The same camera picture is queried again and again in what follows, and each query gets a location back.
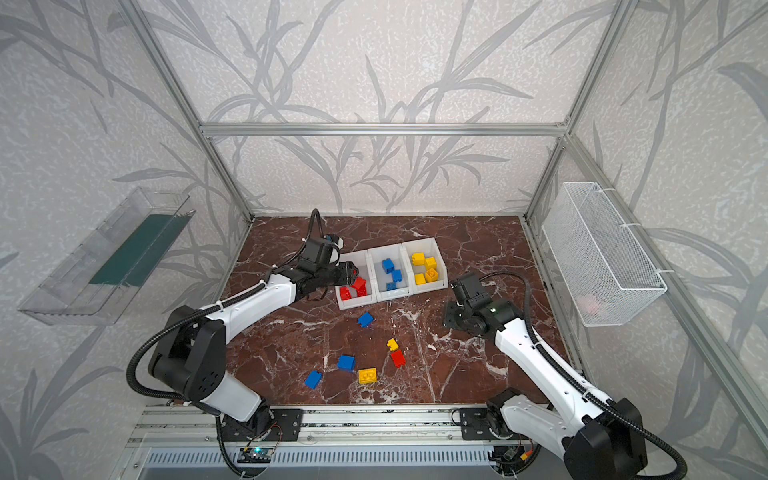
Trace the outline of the yellow lego front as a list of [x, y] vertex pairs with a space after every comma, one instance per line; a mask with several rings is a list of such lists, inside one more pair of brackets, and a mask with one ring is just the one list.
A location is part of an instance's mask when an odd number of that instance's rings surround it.
[[377, 379], [378, 374], [376, 368], [366, 368], [358, 371], [358, 383], [360, 385], [373, 384]]

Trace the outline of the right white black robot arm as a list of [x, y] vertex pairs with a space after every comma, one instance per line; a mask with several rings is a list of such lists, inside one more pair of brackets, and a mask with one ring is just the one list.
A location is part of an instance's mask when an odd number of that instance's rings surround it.
[[574, 479], [642, 479], [648, 445], [674, 463], [668, 479], [683, 479], [688, 465], [670, 444], [643, 426], [642, 415], [628, 399], [613, 400], [564, 360], [535, 330], [532, 286], [524, 284], [517, 307], [492, 299], [484, 286], [488, 275], [469, 271], [454, 279], [454, 300], [446, 303], [444, 324], [486, 338], [514, 361], [545, 395], [541, 406], [511, 389], [488, 402], [495, 435], [523, 435], [558, 456]]

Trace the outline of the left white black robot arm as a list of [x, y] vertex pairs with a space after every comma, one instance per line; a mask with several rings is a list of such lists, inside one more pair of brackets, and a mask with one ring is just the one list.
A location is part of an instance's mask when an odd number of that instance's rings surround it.
[[273, 269], [267, 279], [224, 301], [202, 309], [177, 308], [165, 328], [132, 356], [127, 384], [146, 397], [188, 401], [206, 413], [263, 430], [271, 421], [270, 407], [227, 372], [227, 345], [259, 320], [317, 289], [353, 284], [359, 268], [340, 259], [342, 247], [335, 234], [308, 238], [295, 265]]

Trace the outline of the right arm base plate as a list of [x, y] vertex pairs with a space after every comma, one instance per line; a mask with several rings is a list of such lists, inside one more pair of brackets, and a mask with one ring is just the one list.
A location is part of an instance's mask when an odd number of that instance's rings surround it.
[[486, 407], [464, 407], [454, 409], [451, 421], [461, 430], [465, 441], [524, 441], [531, 439], [514, 432], [498, 433], [491, 423]]

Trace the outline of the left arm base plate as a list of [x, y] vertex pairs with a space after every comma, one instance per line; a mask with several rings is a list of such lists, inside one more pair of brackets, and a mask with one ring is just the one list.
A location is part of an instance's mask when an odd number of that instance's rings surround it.
[[237, 421], [223, 416], [219, 437], [224, 442], [295, 442], [301, 431], [304, 411], [300, 408], [258, 410], [250, 420]]

